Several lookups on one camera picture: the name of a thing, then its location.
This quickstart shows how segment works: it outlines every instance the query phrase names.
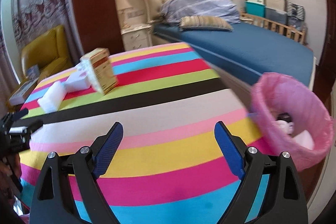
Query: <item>pillow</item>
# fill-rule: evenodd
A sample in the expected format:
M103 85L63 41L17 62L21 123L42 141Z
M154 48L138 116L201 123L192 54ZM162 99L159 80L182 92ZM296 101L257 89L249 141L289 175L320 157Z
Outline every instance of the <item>pillow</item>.
M180 29L233 31L233 27L226 20L212 16L183 17L180 21Z
M239 11L231 0L168 0L161 7L161 15L172 25L187 16L221 17L230 24L240 23Z

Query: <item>pink plastic bag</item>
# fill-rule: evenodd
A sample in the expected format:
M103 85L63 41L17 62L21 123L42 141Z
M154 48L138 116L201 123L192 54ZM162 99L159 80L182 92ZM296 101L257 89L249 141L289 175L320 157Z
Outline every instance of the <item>pink plastic bag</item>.
M319 163L333 144L333 120L320 99L304 84L288 75L263 74L251 90L254 120L275 155L287 151L298 171ZM308 130L315 147L309 150L297 144L275 124L271 111L288 112L294 121L294 135Z

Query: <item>drawer handle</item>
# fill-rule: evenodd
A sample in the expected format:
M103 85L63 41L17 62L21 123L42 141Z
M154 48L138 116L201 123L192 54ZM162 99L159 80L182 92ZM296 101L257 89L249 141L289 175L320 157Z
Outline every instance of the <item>drawer handle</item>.
M135 46L134 46L133 49L135 50L136 48L140 48L140 47L141 47L141 44L140 44L138 47L135 47Z
M139 35L140 35L140 34L138 34L138 35L134 38L134 40L136 40L136 39L139 37ZM134 36L131 36L132 39L133 39L133 37L134 37Z

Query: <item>lamp shade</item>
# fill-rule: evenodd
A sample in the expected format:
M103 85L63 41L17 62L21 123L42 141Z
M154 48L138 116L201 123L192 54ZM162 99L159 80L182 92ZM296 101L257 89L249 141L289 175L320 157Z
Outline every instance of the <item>lamp shade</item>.
M115 3L118 11L132 8L132 6L128 3L127 0L115 0Z

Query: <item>green stripe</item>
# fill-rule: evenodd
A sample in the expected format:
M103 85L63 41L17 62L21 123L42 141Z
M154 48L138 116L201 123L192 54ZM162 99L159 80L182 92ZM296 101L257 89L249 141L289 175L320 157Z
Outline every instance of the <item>green stripe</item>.
M218 74L212 69L206 69L182 75L174 75L165 78L159 78L155 80L134 83L130 85L120 86L113 89L107 95L102 95L99 92L86 94L83 96L75 97L65 100L61 103L59 110L65 110L82 105L92 104L100 101L110 100L114 98L124 97L132 94L138 94L153 90L159 90L164 88L170 88L178 85L185 85L204 81L212 78L219 78ZM29 114L24 118L30 118L45 114L41 107L37 107L29 110Z

